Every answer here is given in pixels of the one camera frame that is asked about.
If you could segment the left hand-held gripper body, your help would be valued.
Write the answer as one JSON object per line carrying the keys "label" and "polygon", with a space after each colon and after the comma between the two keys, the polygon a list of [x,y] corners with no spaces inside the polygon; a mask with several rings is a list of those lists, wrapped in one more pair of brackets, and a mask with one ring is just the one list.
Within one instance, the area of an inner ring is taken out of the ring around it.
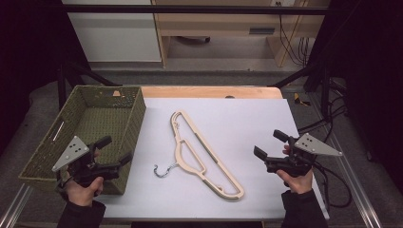
{"label": "left hand-held gripper body", "polygon": [[83,187],[89,187],[98,177],[105,181],[119,178],[121,165],[119,162],[100,164],[95,161],[95,152],[99,150],[94,147],[94,142],[85,144],[78,136],[67,144],[66,149],[52,166],[51,171],[56,174],[60,187],[65,183],[62,179],[62,169],[65,168],[68,176]]}

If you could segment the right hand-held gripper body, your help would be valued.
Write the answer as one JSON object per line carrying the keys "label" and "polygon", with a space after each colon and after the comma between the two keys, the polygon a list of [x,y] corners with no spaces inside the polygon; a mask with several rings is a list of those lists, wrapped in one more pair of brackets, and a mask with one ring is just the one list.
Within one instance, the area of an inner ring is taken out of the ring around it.
{"label": "right hand-held gripper body", "polygon": [[312,168],[316,156],[341,157],[343,155],[341,151],[332,148],[309,133],[305,133],[299,138],[289,136],[287,143],[290,146],[290,151],[286,157],[273,158],[267,156],[264,163],[268,173],[283,170],[293,178],[305,176]]}

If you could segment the person's right hand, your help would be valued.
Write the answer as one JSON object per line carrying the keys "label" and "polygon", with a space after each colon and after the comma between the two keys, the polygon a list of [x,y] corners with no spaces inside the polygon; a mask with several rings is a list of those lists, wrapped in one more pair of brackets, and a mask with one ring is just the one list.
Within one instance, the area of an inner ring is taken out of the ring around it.
{"label": "person's right hand", "polygon": [[291,177],[283,170],[278,170],[276,174],[285,181],[293,193],[304,194],[312,190],[313,170],[309,170],[305,176]]}

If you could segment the person's left hand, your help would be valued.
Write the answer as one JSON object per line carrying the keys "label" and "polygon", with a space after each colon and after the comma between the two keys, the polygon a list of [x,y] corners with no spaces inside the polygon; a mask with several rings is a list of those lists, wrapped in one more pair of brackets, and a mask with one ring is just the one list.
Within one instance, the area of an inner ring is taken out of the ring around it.
{"label": "person's left hand", "polygon": [[102,177],[96,178],[89,187],[83,187],[74,180],[70,180],[66,184],[66,193],[70,202],[78,206],[90,207],[93,199],[102,193],[103,188],[104,179]]}

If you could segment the green woven basket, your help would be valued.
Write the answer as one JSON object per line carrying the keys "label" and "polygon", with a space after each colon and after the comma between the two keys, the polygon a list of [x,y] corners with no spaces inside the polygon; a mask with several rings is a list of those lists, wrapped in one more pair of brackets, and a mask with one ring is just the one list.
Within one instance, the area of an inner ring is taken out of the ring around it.
{"label": "green woven basket", "polygon": [[104,136],[111,143],[101,150],[99,163],[117,162],[135,151],[146,105],[136,86],[77,85],[19,175],[24,183],[52,191],[56,175],[51,167],[75,137],[90,144]]}

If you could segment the white table mat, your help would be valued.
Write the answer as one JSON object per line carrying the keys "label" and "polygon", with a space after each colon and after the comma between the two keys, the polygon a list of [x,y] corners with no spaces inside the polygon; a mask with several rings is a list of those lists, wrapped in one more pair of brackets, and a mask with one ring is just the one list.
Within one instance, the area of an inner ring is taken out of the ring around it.
{"label": "white table mat", "polygon": [[[125,193],[102,196],[106,217],[128,220],[269,220],[281,219],[283,181],[269,174],[254,154],[282,154],[276,129],[296,136],[284,99],[148,98]],[[243,187],[241,199],[216,195],[202,180],[176,166],[176,142],[170,118],[188,114],[223,165]]]}

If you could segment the yellow and black tool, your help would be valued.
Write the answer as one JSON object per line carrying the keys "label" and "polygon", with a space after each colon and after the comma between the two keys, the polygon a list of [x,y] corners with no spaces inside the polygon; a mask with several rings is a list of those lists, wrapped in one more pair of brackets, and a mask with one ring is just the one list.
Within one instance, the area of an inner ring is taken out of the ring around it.
{"label": "yellow and black tool", "polygon": [[310,102],[304,102],[300,99],[298,93],[294,93],[294,102],[297,105],[304,105],[304,106],[310,106],[311,103]]}

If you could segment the black metal stand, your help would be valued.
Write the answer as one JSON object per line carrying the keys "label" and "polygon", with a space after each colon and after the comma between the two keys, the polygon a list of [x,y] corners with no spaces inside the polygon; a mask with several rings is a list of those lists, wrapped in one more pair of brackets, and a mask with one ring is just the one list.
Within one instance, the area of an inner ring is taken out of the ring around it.
{"label": "black metal stand", "polygon": [[64,62],[63,64],[60,64],[59,68],[57,69],[56,75],[59,109],[62,109],[67,101],[66,83],[69,83],[72,87],[75,87],[77,85],[84,85],[85,82],[82,79],[82,75],[86,75],[104,86],[118,86],[118,84],[109,81],[108,79],[102,77],[94,71],[73,62]]}
{"label": "black metal stand", "polygon": [[272,87],[283,88],[303,76],[307,77],[303,85],[303,89],[306,92],[315,92],[317,88],[321,86],[320,113],[325,120],[328,120],[331,116],[329,110],[330,73],[325,63],[318,61],[312,62],[308,66],[293,73],[291,76],[274,83]]}

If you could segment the white cabinet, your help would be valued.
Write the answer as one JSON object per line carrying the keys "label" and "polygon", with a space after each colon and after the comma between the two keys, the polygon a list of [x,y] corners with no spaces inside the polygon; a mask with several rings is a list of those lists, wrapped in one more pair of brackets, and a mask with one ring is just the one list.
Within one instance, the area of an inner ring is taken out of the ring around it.
{"label": "white cabinet", "polygon": [[70,13],[86,58],[91,63],[160,62],[152,13]]}

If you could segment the wooden desk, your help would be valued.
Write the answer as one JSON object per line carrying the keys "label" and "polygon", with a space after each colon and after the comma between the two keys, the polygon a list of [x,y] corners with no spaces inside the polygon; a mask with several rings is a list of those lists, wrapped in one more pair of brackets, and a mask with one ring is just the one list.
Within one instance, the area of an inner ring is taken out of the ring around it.
{"label": "wooden desk", "polygon": [[[154,6],[251,6],[326,8],[331,0],[151,0]],[[264,14],[178,14],[157,13],[157,28],[162,37],[263,36],[274,54],[278,67],[297,50],[291,46],[298,37],[317,37],[322,15]]]}

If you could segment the black horizontal bar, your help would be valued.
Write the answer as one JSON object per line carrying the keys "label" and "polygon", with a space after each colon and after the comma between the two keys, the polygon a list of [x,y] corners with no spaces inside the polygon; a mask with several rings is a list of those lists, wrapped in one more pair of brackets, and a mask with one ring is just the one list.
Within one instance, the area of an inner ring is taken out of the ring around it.
{"label": "black horizontal bar", "polygon": [[63,5],[66,12],[326,15],[328,8],[241,6]]}

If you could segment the aluminium rail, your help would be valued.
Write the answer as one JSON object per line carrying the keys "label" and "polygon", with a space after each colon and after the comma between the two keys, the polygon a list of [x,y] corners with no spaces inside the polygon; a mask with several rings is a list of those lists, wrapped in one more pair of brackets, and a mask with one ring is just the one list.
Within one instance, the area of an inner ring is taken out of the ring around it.
{"label": "aluminium rail", "polygon": [[33,189],[27,184],[23,183],[15,195],[10,206],[0,218],[0,228],[14,228],[17,220],[23,212]]}
{"label": "aluminium rail", "polygon": [[[311,99],[313,104],[313,108],[318,115],[319,118],[322,118],[322,114],[320,112],[320,100],[318,95],[308,93],[308,97]],[[382,224],[378,215],[373,208],[363,186],[361,185],[358,176],[356,175],[353,167],[350,165],[347,155],[342,150],[342,147],[337,139],[335,133],[330,130],[330,127],[325,126],[326,134],[329,134],[329,141],[328,143],[330,146],[333,146],[335,149],[342,151],[342,157],[336,157],[336,163],[343,175],[344,180],[348,183],[351,191],[352,196],[355,201],[355,206],[358,209],[360,216],[362,217],[365,225],[367,228],[382,228]]]}

